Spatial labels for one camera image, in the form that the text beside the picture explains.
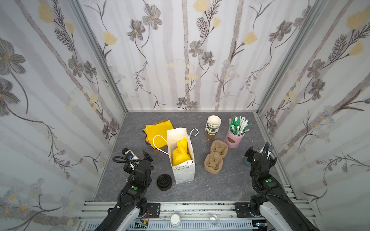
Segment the white paper bag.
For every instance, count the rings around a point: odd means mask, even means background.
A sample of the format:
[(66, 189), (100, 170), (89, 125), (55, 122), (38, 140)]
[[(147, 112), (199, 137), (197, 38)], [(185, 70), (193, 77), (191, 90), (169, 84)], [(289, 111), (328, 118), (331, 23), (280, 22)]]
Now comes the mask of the white paper bag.
[[(188, 132), (187, 128), (176, 128), (167, 131), (167, 138), (156, 135), (152, 140), (157, 150), (169, 156), (174, 180), (177, 184), (195, 179), (196, 164), (191, 138), (197, 136), (198, 133), (198, 129)], [(158, 146), (157, 139), (165, 142), (167, 151)]]

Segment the brown cardboard napkin tray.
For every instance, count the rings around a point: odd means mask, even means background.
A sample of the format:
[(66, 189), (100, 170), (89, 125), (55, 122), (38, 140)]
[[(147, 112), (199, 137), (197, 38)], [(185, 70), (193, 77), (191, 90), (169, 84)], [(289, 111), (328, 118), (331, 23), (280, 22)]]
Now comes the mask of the brown cardboard napkin tray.
[[(162, 147), (161, 148), (163, 151), (165, 151), (165, 152), (168, 152), (168, 147), (167, 146), (164, 146), (164, 147)], [(154, 153), (155, 154), (160, 154), (160, 153), (162, 153), (160, 150), (158, 150), (158, 149), (154, 149)]]

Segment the stack of black lids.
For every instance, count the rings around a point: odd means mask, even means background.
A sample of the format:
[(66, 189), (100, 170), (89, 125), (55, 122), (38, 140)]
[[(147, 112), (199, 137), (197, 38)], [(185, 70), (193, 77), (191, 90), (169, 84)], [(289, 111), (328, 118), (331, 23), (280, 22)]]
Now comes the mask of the stack of black lids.
[(157, 187), (161, 191), (167, 191), (172, 187), (172, 178), (169, 174), (162, 174), (157, 178)]

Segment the bundle of wrapped straws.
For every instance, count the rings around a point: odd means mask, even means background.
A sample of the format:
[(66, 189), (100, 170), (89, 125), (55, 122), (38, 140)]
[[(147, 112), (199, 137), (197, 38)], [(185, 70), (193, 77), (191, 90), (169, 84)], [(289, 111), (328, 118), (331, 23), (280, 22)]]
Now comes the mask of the bundle of wrapped straws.
[(236, 135), (242, 136), (250, 130), (252, 123), (244, 116), (236, 116), (229, 119), (229, 131)]

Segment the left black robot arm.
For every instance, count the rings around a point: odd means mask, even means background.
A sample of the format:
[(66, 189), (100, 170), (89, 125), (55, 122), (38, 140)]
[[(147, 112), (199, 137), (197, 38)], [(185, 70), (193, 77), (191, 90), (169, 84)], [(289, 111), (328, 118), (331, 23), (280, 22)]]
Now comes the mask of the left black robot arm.
[(122, 155), (113, 157), (112, 161), (124, 164), (123, 169), (129, 177), (117, 196), (116, 205), (108, 210), (97, 231), (127, 231), (136, 219), (139, 219), (136, 224), (141, 229), (147, 229), (149, 225), (150, 210), (145, 194), (152, 183), (153, 159), (145, 151), (143, 159), (127, 148), (121, 152)]

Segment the yellow napkin stack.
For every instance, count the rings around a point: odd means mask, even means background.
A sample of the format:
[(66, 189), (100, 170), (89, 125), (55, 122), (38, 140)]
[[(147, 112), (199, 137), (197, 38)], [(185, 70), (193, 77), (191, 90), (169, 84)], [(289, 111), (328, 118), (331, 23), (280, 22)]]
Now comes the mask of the yellow napkin stack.
[(156, 149), (153, 143), (159, 148), (167, 145), (167, 131), (173, 130), (170, 120), (165, 119), (154, 125), (146, 125), (143, 132), (146, 134), (145, 141), (150, 144), (153, 149)]

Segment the brown pulp cup carrier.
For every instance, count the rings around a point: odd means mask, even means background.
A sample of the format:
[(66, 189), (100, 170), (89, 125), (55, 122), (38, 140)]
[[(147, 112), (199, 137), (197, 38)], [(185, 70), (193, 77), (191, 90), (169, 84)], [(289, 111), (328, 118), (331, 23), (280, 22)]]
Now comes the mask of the brown pulp cup carrier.
[(228, 152), (228, 145), (220, 140), (215, 140), (210, 149), (210, 153), (206, 156), (204, 161), (204, 168), (212, 174), (217, 174), (222, 169), (224, 158)]

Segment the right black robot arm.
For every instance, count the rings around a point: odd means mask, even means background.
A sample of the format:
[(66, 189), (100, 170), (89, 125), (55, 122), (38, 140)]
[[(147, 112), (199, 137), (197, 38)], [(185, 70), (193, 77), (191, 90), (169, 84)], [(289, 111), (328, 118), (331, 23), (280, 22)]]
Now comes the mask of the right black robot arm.
[(251, 185), (257, 193), (250, 199), (251, 215), (264, 217), (276, 231), (318, 231), (319, 228), (306, 218), (270, 174), (277, 158), (270, 156), (269, 143), (261, 152), (249, 147), (244, 156), (251, 164)]

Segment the single yellow napkin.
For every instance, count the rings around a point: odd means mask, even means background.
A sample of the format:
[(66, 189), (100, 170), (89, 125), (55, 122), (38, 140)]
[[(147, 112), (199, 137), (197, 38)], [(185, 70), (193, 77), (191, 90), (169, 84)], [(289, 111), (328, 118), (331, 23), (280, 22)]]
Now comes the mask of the single yellow napkin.
[(172, 152), (172, 166), (178, 166), (184, 162), (190, 161), (191, 157), (188, 153), (188, 140), (184, 137), (177, 142), (177, 148)]

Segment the stack of paper cups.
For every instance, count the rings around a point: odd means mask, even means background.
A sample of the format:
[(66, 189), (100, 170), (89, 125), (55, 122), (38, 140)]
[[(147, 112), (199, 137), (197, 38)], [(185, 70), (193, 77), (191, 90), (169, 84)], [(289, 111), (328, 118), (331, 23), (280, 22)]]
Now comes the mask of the stack of paper cups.
[(220, 117), (216, 115), (211, 115), (207, 119), (205, 132), (206, 132), (206, 139), (213, 140), (218, 133), (222, 120)]

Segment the amber spice bottle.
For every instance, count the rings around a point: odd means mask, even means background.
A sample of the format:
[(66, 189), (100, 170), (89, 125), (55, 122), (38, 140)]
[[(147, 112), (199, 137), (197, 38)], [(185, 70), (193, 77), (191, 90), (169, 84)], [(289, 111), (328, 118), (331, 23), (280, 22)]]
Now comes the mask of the amber spice bottle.
[(130, 150), (128, 148), (124, 148), (124, 149), (122, 149), (121, 152), (122, 152), (123, 155), (126, 155), (126, 153), (129, 152), (129, 151)]

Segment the teal ceramic cup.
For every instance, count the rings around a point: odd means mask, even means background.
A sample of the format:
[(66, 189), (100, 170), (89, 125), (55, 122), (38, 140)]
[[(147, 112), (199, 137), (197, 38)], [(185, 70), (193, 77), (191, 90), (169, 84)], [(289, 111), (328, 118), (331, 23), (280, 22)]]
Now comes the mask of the teal ceramic cup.
[(247, 157), (244, 157), (243, 162), (244, 162), (244, 165), (245, 165), (245, 166), (247, 166), (247, 167), (250, 167), (250, 166), (251, 166), (251, 164), (250, 164), (250, 162), (248, 161), (248, 158), (247, 158)]

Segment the pink straw holder cup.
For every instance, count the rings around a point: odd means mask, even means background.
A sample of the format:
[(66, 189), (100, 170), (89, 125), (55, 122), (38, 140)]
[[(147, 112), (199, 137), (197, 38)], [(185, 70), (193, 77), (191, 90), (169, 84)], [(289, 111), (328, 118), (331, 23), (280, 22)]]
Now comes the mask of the pink straw holder cup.
[(225, 143), (228, 145), (229, 148), (235, 149), (237, 148), (243, 139), (243, 135), (235, 135), (228, 130), (227, 135), (225, 137)]

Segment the aluminium mounting rail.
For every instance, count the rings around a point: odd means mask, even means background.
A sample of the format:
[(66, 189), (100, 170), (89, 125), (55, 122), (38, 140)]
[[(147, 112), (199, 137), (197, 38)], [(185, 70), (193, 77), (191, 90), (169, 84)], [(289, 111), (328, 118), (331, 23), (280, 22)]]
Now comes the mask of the aluminium mounting rail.
[[(293, 200), (299, 210), (320, 230), (313, 209), (308, 201)], [(236, 202), (154, 202), (159, 203), (158, 218), (144, 218), (148, 222), (145, 228), (143, 222), (137, 218), (127, 231), (277, 231), (263, 217), (239, 218), (235, 211)], [(108, 215), (108, 209), (113, 202), (86, 202), (77, 225), (73, 231), (94, 231)], [(170, 219), (172, 215), (180, 217), (178, 226), (173, 226)]]

